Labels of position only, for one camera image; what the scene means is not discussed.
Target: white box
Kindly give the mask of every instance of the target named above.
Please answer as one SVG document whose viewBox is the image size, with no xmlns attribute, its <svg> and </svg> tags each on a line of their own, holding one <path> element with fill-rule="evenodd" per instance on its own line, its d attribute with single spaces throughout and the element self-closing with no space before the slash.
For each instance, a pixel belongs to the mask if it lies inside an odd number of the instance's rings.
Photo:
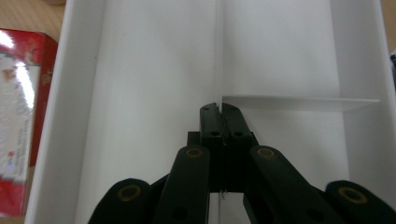
<svg viewBox="0 0 396 224">
<path fill-rule="evenodd" d="M 54 74 L 28 223 L 86 223 L 117 181 L 165 175 L 221 100 L 314 186 L 350 179 L 396 208 L 379 1 L 71 0 Z M 247 222 L 239 201 L 211 222 Z"/>
</svg>

